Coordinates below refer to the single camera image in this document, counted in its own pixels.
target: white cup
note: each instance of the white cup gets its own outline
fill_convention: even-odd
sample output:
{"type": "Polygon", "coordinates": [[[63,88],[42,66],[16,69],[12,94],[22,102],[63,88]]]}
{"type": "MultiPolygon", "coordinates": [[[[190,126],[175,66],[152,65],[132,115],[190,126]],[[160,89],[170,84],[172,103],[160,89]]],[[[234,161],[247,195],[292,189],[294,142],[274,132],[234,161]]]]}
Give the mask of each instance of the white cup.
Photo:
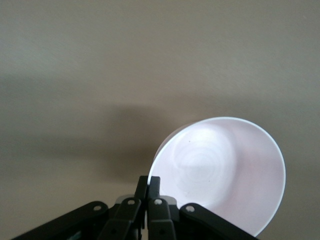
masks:
{"type": "Polygon", "coordinates": [[[286,169],[275,140],[258,125],[214,117],[183,126],[159,147],[149,172],[177,206],[197,203],[257,236],[282,200],[286,169]]]}

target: beige surface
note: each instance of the beige surface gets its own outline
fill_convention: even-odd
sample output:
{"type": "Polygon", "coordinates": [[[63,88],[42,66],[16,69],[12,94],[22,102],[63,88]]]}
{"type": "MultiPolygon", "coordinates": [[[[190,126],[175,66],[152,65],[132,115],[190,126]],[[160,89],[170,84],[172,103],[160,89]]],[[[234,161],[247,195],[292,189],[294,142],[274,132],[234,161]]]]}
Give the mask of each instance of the beige surface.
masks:
{"type": "Polygon", "coordinates": [[[148,174],[162,140],[240,117],[278,142],[261,240],[320,238],[320,2],[0,1],[0,239],[148,174]]]}

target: cup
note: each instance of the cup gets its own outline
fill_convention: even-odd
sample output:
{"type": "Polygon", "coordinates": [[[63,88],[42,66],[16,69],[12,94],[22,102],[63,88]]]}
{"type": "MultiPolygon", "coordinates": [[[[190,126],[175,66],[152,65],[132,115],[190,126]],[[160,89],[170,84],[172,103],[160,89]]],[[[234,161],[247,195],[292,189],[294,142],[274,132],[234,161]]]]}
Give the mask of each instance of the cup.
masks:
{"type": "Polygon", "coordinates": [[[260,126],[236,117],[185,125],[160,145],[149,172],[161,178],[160,195],[177,206],[197,203],[257,236],[283,198],[285,162],[260,126]]]}

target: plastic cup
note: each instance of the plastic cup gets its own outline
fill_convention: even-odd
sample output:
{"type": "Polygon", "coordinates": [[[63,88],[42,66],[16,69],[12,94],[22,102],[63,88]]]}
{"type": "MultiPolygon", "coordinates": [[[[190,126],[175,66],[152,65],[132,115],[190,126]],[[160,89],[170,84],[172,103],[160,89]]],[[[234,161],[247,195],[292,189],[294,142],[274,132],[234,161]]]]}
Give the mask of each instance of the plastic cup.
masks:
{"type": "Polygon", "coordinates": [[[257,236],[275,215],[286,169],[275,140],[260,126],[214,117],[183,126],[159,147],[149,172],[177,206],[197,203],[257,236]]]}

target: silver screw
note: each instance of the silver screw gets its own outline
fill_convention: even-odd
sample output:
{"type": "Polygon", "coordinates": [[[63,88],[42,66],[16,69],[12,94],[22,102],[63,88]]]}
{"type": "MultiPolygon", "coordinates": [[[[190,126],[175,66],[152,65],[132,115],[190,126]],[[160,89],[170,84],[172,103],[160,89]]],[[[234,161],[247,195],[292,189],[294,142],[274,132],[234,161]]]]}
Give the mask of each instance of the silver screw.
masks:
{"type": "Polygon", "coordinates": [[[193,213],[195,211],[195,208],[193,206],[188,205],[185,207],[185,210],[187,210],[189,213],[193,213]]]}
{"type": "Polygon", "coordinates": [[[162,200],[161,199],[156,199],[156,200],[154,200],[154,204],[155,205],[161,205],[162,204],[162,200]]]}
{"type": "Polygon", "coordinates": [[[102,207],[100,205],[97,205],[93,208],[93,211],[100,211],[102,207]]]}
{"type": "Polygon", "coordinates": [[[136,202],[135,202],[135,200],[129,200],[128,201],[128,205],[133,205],[133,204],[135,204],[136,202]]]}

